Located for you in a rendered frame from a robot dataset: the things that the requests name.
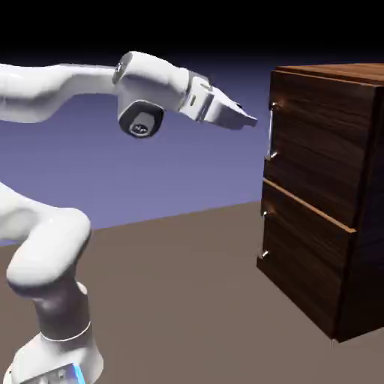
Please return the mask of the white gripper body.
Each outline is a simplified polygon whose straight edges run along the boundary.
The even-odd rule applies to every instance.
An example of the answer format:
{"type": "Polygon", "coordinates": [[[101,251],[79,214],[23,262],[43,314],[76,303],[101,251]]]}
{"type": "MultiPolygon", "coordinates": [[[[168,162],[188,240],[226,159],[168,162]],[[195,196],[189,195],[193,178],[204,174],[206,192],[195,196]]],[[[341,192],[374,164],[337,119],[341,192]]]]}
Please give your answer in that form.
{"type": "Polygon", "coordinates": [[[235,131],[244,127],[254,128],[257,125],[257,118],[248,115],[219,88],[212,87],[211,93],[213,98],[202,118],[203,122],[235,131]]]}

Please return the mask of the dark wood cabinet door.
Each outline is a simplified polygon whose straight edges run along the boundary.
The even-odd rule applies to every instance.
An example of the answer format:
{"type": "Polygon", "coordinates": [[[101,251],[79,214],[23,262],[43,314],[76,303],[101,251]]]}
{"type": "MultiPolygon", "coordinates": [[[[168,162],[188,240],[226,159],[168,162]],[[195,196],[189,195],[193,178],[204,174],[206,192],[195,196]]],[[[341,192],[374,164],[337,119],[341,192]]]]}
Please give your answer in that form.
{"type": "Polygon", "coordinates": [[[268,211],[257,267],[327,336],[337,334],[344,272],[356,230],[264,180],[260,213],[268,211]]]}
{"type": "Polygon", "coordinates": [[[381,86],[274,70],[272,150],[264,176],[354,228],[381,86]]]}

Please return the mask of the dark wood cabinet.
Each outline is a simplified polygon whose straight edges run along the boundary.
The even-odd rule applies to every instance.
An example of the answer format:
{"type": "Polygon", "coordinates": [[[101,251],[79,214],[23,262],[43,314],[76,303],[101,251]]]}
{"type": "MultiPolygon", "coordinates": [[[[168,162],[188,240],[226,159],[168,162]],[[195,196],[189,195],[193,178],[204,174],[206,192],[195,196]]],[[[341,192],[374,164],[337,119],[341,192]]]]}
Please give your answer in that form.
{"type": "Polygon", "coordinates": [[[384,328],[384,63],[279,66],[257,268],[329,338],[384,328]]]}

